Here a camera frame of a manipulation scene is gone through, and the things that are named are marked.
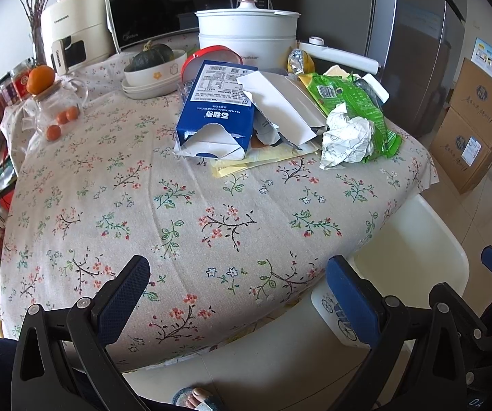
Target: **vase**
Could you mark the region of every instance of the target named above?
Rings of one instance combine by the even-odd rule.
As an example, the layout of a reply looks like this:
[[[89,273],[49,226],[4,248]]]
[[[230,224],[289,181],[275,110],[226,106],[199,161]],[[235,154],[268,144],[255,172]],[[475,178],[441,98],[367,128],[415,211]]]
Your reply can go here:
[[[46,57],[44,55],[44,42],[42,42],[42,31],[40,26],[33,28],[30,34],[31,43],[33,43],[33,59],[35,66],[40,66],[46,63]]]

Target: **refrigerator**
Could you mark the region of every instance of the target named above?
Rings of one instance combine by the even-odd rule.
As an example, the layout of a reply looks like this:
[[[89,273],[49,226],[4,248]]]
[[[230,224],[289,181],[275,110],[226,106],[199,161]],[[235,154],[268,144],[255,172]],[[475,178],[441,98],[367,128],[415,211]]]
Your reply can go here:
[[[433,129],[459,63],[467,0],[271,1],[301,13],[299,39],[322,37],[379,62],[376,77],[391,95],[385,117],[416,137]]]

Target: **crumpled tissue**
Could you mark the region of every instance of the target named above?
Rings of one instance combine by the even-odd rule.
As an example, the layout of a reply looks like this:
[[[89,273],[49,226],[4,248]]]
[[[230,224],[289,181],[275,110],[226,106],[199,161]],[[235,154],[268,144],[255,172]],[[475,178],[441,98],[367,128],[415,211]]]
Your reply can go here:
[[[322,136],[320,168],[323,170],[341,162],[360,162],[374,152],[373,122],[360,116],[349,119],[344,103],[328,114],[327,124],[328,130]]]

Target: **red lid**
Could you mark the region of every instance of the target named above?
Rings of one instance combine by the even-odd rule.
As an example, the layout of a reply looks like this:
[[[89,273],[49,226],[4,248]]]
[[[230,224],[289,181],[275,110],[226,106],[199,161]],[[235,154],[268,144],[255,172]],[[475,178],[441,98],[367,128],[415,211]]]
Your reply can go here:
[[[204,60],[242,64],[242,57],[227,46],[208,46],[195,52],[181,67],[181,82],[196,79]]]

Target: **foot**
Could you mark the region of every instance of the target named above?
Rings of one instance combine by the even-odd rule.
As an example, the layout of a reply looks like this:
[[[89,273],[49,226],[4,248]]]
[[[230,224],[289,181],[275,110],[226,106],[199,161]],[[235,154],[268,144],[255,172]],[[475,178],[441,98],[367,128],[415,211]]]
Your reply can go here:
[[[210,396],[211,393],[209,391],[203,390],[202,388],[195,388],[187,397],[185,406],[190,409],[195,409]]]

